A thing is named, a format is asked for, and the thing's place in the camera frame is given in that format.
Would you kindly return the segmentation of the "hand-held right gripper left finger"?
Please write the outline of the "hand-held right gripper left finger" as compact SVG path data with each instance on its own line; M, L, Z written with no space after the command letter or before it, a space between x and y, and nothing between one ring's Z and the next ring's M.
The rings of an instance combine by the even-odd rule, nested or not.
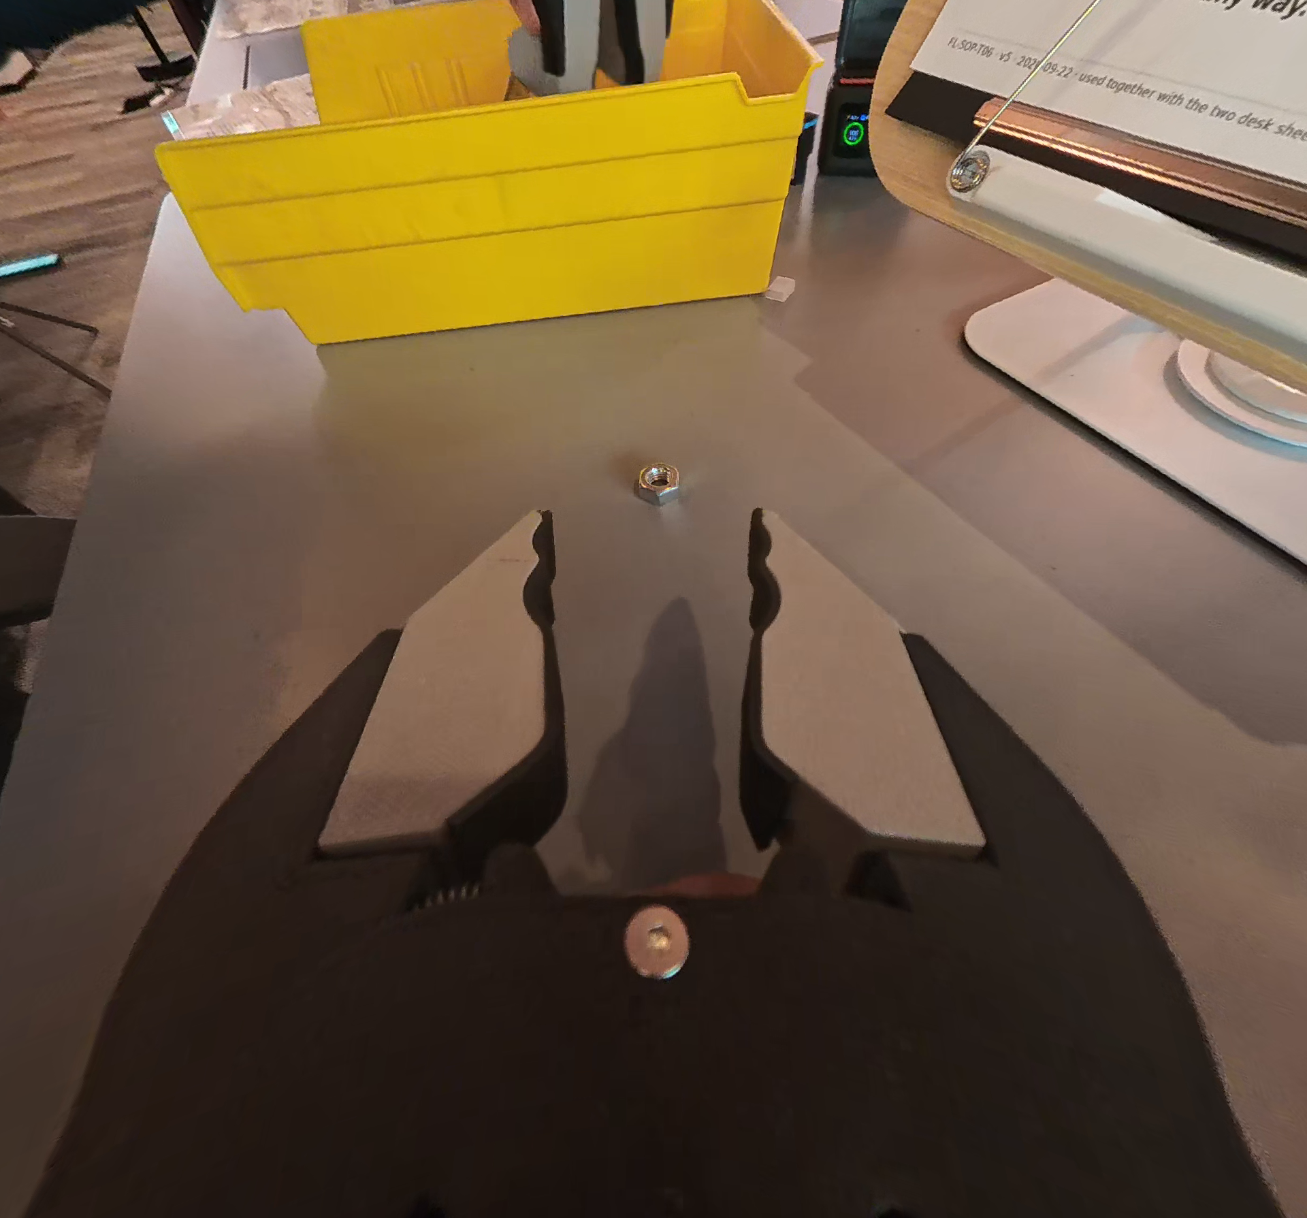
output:
M319 836L326 856L533 847L567 798L553 516L533 511L407 620Z

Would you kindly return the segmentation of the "printed instruction sheet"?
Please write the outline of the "printed instruction sheet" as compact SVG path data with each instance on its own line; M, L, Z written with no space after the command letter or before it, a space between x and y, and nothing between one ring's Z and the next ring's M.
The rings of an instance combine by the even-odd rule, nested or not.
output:
M1306 179L1306 0L945 0L912 69Z

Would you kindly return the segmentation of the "instruction sheet on stand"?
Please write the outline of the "instruction sheet on stand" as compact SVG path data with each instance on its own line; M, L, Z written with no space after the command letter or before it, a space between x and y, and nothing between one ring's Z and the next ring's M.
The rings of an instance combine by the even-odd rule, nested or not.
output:
M1004 99L912 69L909 0L871 157L913 210L1049 279L972 314L969 349L1297 561L1306 557L1304 184L1017 101L969 196L948 175Z

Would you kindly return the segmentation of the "yellow plastic bin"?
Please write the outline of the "yellow plastic bin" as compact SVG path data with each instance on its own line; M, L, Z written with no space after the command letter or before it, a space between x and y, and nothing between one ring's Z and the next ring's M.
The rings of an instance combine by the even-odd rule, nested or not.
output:
M319 125L156 157L222 286L316 345L757 294L821 56L676 0L659 83L506 99L505 0L303 25Z

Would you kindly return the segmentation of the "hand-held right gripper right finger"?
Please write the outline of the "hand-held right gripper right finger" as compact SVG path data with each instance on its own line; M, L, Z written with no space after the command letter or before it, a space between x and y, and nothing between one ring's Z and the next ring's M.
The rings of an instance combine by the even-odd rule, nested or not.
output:
M898 621L773 511L753 512L746 574L741 808L756 849L980 854Z

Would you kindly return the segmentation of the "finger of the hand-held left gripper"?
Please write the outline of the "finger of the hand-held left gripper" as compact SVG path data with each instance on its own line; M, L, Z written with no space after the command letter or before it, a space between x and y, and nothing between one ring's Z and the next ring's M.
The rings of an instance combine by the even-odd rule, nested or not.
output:
M560 0L542 17L542 32L523 26L509 36L509 63L516 83L532 97L588 92L599 63L600 0Z
M668 0L599 0L598 66L616 84L658 83Z

